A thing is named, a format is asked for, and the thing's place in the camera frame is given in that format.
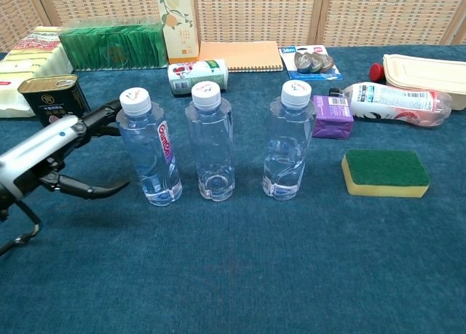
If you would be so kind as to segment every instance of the plastic water bottle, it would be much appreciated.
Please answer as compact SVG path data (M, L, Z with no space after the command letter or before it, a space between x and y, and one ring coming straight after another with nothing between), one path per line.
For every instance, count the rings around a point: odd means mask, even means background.
M212 81L195 84L191 93L185 112L199 190L202 197L220 202L234 189L232 107Z
M264 161L264 192L279 201L295 197L312 137L314 107L305 81L287 81L270 104L269 142Z
M180 198L182 186L164 111L143 88L125 90L119 99L116 122L144 194L153 205L169 205Z
M344 90L332 88L330 94L347 98L353 116L366 119L397 119L420 127L436 127L451 113L451 96L433 90L402 90L363 82Z

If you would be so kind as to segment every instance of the green scouring pad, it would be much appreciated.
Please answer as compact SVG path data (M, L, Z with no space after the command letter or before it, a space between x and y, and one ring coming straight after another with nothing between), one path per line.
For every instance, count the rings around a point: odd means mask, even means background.
M350 194L420 198L429 188L429 175L413 151L350 150L341 166Z

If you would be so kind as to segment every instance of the notebook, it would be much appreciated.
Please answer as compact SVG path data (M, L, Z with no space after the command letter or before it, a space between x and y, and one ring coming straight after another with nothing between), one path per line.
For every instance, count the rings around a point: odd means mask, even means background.
M224 59L229 72L282 71L276 41L201 42L199 60Z

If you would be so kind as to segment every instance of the red object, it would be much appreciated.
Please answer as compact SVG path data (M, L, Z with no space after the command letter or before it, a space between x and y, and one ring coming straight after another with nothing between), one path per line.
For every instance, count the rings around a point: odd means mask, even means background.
M395 116L395 119L398 119L398 118L402 118L402 117L408 117L408 118L412 118L412 119L418 119L419 117L417 116L417 114L415 114L414 112L401 112L400 114L397 114Z
M384 66L380 63L374 63L369 70L369 78L371 81L381 81L385 79Z

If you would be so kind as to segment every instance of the lying plastic bottle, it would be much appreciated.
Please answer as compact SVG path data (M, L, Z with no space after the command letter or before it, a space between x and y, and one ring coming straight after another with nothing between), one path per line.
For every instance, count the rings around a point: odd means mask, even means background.
M402 90L377 83L356 83L330 96L345 97L353 116L397 119L420 127L435 127L451 113L451 96L434 90Z

